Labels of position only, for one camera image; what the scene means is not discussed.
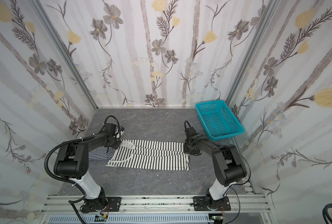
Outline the black white striped tank top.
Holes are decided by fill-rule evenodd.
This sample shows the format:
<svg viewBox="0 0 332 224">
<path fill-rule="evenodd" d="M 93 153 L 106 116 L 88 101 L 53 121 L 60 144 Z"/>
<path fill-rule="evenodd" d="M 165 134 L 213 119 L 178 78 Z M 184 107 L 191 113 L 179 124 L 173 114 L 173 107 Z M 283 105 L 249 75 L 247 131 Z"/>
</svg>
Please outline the black white striped tank top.
<svg viewBox="0 0 332 224">
<path fill-rule="evenodd" d="M 168 171 L 190 170 L 184 143 L 172 141 L 123 140 L 107 167 Z"/>
</svg>

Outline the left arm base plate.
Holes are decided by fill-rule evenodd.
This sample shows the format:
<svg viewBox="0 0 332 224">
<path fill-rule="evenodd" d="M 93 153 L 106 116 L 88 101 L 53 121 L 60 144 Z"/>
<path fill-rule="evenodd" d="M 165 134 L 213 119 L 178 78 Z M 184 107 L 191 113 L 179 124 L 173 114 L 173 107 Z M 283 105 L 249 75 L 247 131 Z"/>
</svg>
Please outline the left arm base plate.
<svg viewBox="0 0 332 224">
<path fill-rule="evenodd" d="M 121 197 L 102 197 L 97 199 L 85 199 L 80 207 L 82 213 L 89 212 L 118 212 L 121 204 Z"/>
</svg>

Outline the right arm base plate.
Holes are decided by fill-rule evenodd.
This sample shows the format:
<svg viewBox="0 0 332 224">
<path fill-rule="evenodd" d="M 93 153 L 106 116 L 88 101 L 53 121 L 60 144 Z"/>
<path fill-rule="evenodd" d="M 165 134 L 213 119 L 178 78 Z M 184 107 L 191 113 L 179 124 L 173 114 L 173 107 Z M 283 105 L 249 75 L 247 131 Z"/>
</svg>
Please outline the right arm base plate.
<svg viewBox="0 0 332 224">
<path fill-rule="evenodd" d="M 195 196 L 192 203 L 195 211 L 231 211 L 228 197 L 213 200 L 210 196 Z"/>
</svg>

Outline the teal plastic basket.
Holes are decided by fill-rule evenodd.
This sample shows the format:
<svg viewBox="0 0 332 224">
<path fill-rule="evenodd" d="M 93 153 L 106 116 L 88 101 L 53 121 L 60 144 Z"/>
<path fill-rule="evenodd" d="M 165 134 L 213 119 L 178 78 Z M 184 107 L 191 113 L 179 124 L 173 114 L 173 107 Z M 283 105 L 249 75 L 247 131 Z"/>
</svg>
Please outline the teal plastic basket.
<svg viewBox="0 0 332 224">
<path fill-rule="evenodd" d="M 245 132 L 239 120 L 222 100 L 197 103 L 195 108 L 207 136 L 212 141 L 232 138 Z"/>
</svg>

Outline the blue white striped tank top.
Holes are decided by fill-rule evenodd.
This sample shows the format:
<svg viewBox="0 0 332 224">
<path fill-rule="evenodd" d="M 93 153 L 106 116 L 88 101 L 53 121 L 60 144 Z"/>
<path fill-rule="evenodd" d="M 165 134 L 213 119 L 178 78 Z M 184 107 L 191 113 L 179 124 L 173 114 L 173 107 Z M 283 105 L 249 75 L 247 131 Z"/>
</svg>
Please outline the blue white striped tank top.
<svg viewBox="0 0 332 224">
<path fill-rule="evenodd" d="M 89 160 L 110 160 L 114 155 L 114 149 L 111 147 L 98 147 L 89 152 Z"/>
</svg>

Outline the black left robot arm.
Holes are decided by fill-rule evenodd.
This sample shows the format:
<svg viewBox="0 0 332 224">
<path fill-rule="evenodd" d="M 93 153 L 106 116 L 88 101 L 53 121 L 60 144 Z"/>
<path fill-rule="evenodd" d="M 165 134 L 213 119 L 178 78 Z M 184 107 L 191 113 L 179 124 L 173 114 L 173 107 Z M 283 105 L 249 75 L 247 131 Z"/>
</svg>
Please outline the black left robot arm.
<svg viewBox="0 0 332 224">
<path fill-rule="evenodd" d="M 98 212 L 106 218 L 109 212 L 119 212 L 121 198 L 107 197 L 104 189 L 91 177 L 89 153 L 95 149 L 118 149 L 124 128 L 119 121 L 109 123 L 104 120 L 101 129 L 91 136 L 64 141 L 54 147 L 45 157 L 44 169 L 51 178 L 69 183 L 82 193 L 80 199 L 70 200 L 79 221 L 84 224 L 82 214 Z"/>
</svg>

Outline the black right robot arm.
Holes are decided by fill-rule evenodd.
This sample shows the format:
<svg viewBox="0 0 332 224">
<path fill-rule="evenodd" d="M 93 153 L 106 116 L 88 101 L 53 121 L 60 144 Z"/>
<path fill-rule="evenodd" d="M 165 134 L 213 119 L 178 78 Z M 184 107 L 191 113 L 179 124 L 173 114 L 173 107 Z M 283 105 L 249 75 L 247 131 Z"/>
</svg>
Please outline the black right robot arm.
<svg viewBox="0 0 332 224">
<path fill-rule="evenodd" d="M 230 211 L 227 193 L 247 176 L 246 166 L 234 145 L 214 143 L 207 136 L 199 134 L 184 121 L 184 153 L 193 156 L 207 153 L 213 162 L 216 180 L 205 196 L 193 197 L 195 211 Z"/>
</svg>

